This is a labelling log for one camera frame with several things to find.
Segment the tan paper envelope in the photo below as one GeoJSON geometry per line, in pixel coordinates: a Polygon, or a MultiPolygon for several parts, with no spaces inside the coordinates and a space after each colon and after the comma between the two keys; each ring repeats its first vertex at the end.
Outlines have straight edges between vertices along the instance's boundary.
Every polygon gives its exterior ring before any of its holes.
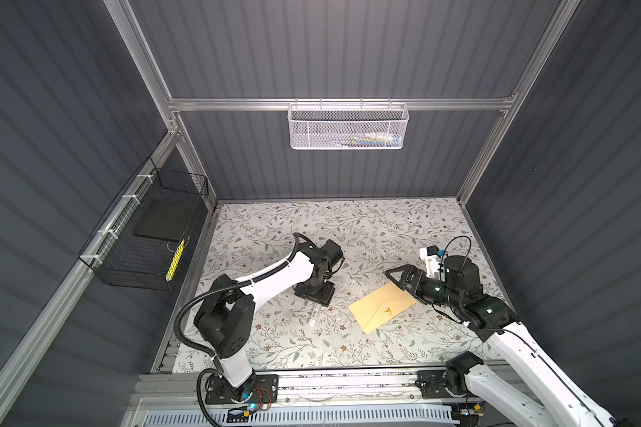
{"type": "Polygon", "coordinates": [[[416,302],[411,294],[389,283],[354,302],[349,309],[363,333],[370,334],[416,302]]]}

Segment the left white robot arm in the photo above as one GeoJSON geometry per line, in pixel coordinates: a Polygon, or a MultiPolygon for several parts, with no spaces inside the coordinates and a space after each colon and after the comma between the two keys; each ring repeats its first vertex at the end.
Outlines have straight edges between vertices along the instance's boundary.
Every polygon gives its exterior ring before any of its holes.
{"type": "Polygon", "coordinates": [[[296,297],[325,307],[335,293],[331,278],[345,260],[340,245],[328,240],[319,247],[300,233],[294,238],[291,253],[281,261],[245,278],[217,278],[214,293],[204,297],[194,316],[194,327],[233,389],[242,390],[254,382],[244,347],[259,309],[289,289],[296,297]]]}

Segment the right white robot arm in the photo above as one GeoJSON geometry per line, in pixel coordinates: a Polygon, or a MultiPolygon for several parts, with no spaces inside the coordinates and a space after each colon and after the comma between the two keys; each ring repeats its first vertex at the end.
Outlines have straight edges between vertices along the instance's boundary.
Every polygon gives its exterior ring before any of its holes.
{"type": "Polygon", "coordinates": [[[434,255],[425,270],[406,264],[386,277],[418,302],[467,327],[513,368],[533,395],[528,397],[473,352],[446,362],[441,384],[454,398],[476,396],[516,426],[630,426],[593,400],[534,340],[516,313],[484,292],[478,266],[466,256],[434,255]]]}

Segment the floral table mat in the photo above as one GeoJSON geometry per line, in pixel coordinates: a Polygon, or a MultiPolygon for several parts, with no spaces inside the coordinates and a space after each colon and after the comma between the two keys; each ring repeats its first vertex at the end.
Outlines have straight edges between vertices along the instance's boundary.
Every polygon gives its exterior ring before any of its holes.
{"type": "Polygon", "coordinates": [[[454,199],[395,199],[226,204],[199,272],[197,292],[221,276],[246,276],[288,255],[293,236],[318,245],[331,239],[345,255],[334,276],[336,292],[308,325],[313,304],[288,290],[254,318],[247,357],[258,370],[404,365],[437,362],[470,350],[483,359],[498,354],[476,335],[422,304],[415,304],[370,334],[349,306],[386,284],[385,271],[420,265],[418,251],[436,245],[469,255],[484,290],[502,297],[468,220],[454,199]]]}

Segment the yellow marker pen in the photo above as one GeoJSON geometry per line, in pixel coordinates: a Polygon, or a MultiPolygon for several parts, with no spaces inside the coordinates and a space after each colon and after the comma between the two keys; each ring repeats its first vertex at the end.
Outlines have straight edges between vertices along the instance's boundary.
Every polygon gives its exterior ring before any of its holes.
{"type": "Polygon", "coordinates": [[[179,267],[179,264],[183,255],[183,251],[185,249],[185,244],[186,244],[186,241],[182,239],[180,243],[177,245],[176,250],[173,252],[171,263],[169,264],[169,267],[165,275],[165,280],[167,282],[171,282],[174,279],[174,276],[176,275],[176,271],[179,267]]]}

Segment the pens in white basket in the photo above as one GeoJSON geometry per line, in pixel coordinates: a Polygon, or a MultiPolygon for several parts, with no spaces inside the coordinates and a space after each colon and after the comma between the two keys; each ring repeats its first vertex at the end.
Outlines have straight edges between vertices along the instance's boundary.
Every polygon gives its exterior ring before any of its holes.
{"type": "Polygon", "coordinates": [[[400,149],[402,135],[400,133],[364,133],[349,135],[344,139],[334,141],[338,147],[347,149],[400,149]]]}

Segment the black foam pad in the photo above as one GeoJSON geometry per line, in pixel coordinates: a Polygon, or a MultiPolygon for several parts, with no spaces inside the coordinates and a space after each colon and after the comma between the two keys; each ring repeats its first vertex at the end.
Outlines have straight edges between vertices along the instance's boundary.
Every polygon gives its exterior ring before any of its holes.
{"type": "Polygon", "coordinates": [[[170,243],[178,243],[190,222],[193,205],[153,199],[149,208],[135,225],[134,235],[170,243]]]}

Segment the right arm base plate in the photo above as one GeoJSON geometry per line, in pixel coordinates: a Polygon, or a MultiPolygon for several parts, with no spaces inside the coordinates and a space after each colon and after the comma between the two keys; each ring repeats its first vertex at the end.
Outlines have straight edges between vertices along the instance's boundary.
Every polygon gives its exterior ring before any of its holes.
{"type": "Polygon", "coordinates": [[[416,387],[424,399],[478,399],[466,384],[467,371],[450,369],[418,370],[416,387]]]}

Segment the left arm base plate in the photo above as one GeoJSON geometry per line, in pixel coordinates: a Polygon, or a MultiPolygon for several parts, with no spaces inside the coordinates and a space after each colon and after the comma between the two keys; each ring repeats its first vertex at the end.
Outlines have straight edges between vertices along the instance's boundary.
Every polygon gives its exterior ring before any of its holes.
{"type": "Polygon", "coordinates": [[[278,375],[253,374],[235,387],[225,378],[212,375],[207,380],[205,402],[209,405],[275,403],[279,391],[278,375]]]}

